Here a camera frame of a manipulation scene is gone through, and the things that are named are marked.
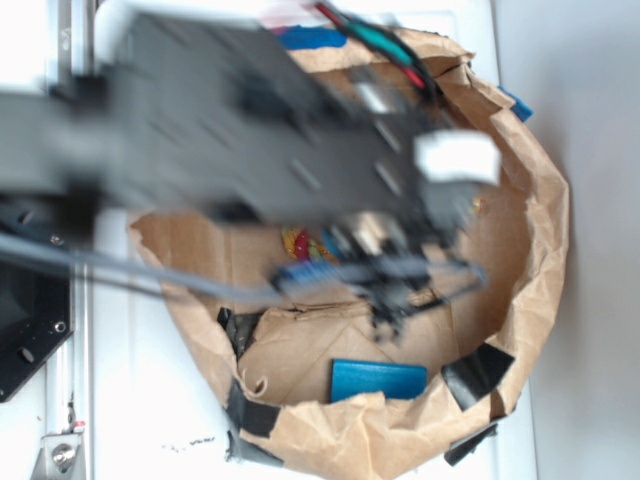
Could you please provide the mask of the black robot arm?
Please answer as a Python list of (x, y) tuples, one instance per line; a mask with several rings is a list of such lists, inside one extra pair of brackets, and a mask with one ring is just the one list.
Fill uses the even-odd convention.
[(323, 284), (359, 289), (376, 321), (400, 331), (410, 292), (459, 259), (459, 232), (483, 185), (500, 181), (494, 142), (428, 114), (435, 82), (398, 38), (363, 22), (348, 33), (382, 53), (420, 96), (412, 104), (369, 70), (350, 100), (313, 78), (269, 30), (136, 15), (112, 57), (44, 94), (1, 95), (1, 257), (66, 274), (129, 262), (75, 250), (105, 204), (193, 209), (222, 225), (324, 230), (338, 258), (276, 267), (234, 287), (174, 269), (141, 274), (220, 299), (274, 302)]

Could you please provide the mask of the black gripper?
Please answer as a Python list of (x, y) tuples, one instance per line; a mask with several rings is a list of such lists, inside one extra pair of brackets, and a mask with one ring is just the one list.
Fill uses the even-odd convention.
[(472, 181), (424, 187), (403, 212), (362, 212), (323, 228), (331, 260), (280, 267), (272, 285), (293, 296), (342, 283), (371, 307), (375, 338), (397, 339), (407, 319), (482, 288), (484, 268), (463, 258), (458, 238), (474, 216), (480, 185)]

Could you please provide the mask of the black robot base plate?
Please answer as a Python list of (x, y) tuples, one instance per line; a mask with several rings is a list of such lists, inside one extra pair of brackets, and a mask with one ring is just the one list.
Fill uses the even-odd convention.
[(67, 267), (1, 254), (1, 401), (11, 400), (73, 332)]

